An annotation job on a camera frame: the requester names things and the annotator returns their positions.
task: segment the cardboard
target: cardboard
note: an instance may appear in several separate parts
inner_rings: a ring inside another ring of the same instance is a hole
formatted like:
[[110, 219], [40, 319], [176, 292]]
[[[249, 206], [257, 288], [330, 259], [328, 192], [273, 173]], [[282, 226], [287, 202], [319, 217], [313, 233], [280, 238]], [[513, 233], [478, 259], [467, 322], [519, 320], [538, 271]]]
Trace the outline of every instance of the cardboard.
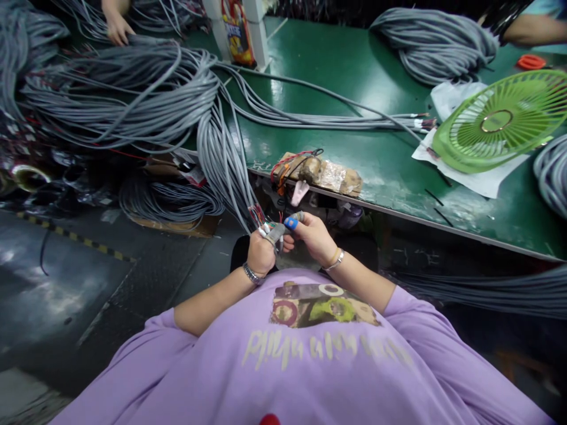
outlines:
[[201, 224], [190, 231], [187, 231], [187, 229], [193, 227], [193, 223], [164, 224], [152, 220], [146, 220], [144, 218], [133, 217], [131, 217], [131, 220], [144, 227], [154, 228], [159, 231], [181, 234], [183, 236], [211, 238], [217, 230], [220, 217], [220, 215], [206, 215], [203, 217]]

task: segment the worker's hand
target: worker's hand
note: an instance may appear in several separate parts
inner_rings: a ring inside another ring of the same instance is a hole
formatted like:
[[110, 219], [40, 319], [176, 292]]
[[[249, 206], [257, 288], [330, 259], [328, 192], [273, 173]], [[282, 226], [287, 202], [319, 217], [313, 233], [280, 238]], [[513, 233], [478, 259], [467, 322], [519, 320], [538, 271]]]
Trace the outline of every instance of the worker's hand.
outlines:
[[258, 277], [265, 277], [275, 263], [276, 254], [273, 252], [273, 245], [256, 230], [250, 235], [248, 267]]
[[124, 46], [128, 44], [126, 34], [136, 34], [128, 25], [124, 17], [117, 11], [105, 11], [106, 25], [108, 26], [108, 38], [116, 45]]
[[[321, 267], [329, 267], [337, 253], [337, 244], [329, 235], [323, 220], [308, 212], [303, 214], [303, 222], [297, 224], [293, 231], [293, 237], [286, 235], [283, 238], [283, 251], [289, 252], [294, 248], [294, 239], [303, 239], [311, 257]], [[284, 224], [287, 225], [288, 220], [289, 217], [285, 219]]]

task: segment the fan grille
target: fan grille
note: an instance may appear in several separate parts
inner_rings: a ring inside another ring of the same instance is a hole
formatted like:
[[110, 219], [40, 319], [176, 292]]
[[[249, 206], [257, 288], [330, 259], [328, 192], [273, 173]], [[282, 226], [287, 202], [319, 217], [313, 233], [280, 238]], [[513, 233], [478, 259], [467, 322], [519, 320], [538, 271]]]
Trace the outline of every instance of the fan grille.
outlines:
[[434, 149], [442, 158], [493, 168], [539, 145], [566, 117], [567, 74], [524, 72], [466, 100], [435, 134]]

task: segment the watch strap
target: watch strap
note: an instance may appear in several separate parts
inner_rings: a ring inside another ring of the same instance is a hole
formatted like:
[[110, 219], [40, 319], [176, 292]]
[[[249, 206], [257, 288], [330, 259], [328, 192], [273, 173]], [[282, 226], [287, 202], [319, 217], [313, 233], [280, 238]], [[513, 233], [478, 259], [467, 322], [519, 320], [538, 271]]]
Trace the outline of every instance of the watch strap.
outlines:
[[252, 271], [252, 269], [250, 268], [250, 266], [248, 265], [248, 261], [245, 262], [242, 265], [242, 268], [244, 269], [244, 272], [246, 273], [246, 276], [248, 276], [248, 278], [252, 281], [252, 283], [256, 286], [260, 286], [262, 283], [264, 283], [264, 279], [257, 276], [256, 273], [254, 273]]

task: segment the coiled gray cable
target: coiled gray cable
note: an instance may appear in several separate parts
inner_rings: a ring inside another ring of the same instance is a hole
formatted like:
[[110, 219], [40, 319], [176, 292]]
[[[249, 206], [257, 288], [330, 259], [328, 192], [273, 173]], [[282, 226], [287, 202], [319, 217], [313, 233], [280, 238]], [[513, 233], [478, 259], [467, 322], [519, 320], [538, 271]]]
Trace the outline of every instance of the coiled gray cable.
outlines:
[[[52, 1], [75, 19], [83, 36], [90, 40], [110, 42], [106, 18], [100, 8], [87, 0]], [[142, 28], [151, 32], [175, 31], [183, 37], [183, 30], [203, 16], [203, 7], [193, 0], [137, 0], [133, 2], [126, 18], [135, 29]]]
[[370, 26], [398, 50], [408, 73], [423, 84], [477, 81], [476, 71], [498, 50], [498, 39], [473, 20], [437, 10], [392, 8]]
[[166, 224], [194, 223], [187, 231], [196, 228], [205, 215], [224, 213], [223, 203], [210, 187], [198, 188], [184, 178], [159, 182], [141, 171], [125, 179], [119, 203], [130, 218]]
[[567, 220], [567, 135], [543, 148], [533, 162], [533, 172], [543, 200]]
[[530, 276], [467, 277], [396, 272], [410, 292], [443, 302], [553, 319], [567, 319], [567, 266]]
[[[237, 113], [263, 125], [286, 128], [401, 128], [418, 142], [414, 131], [432, 121], [416, 114], [384, 115], [322, 87], [274, 77], [327, 93], [376, 117], [331, 117], [287, 113], [264, 102], [236, 72], [205, 50], [180, 47], [170, 40], [130, 37], [131, 45], [87, 51], [83, 58], [31, 73], [22, 92], [44, 131], [92, 149], [133, 145], [147, 153], [171, 152], [197, 130], [197, 150], [211, 189], [230, 208], [242, 227], [253, 230], [250, 209], [257, 204], [250, 188], [244, 143]], [[237, 106], [213, 70], [236, 78], [250, 106]], [[224, 122], [225, 99], [236, 125], [231, 134]]]
[[24, 121], [15, 100], [16, 85], [29, 71], [45, 67], [58, 52], [56, 40], [69, 31], [56, 17], [39, 11], [27, 0], [0, 2], [0, 109]]

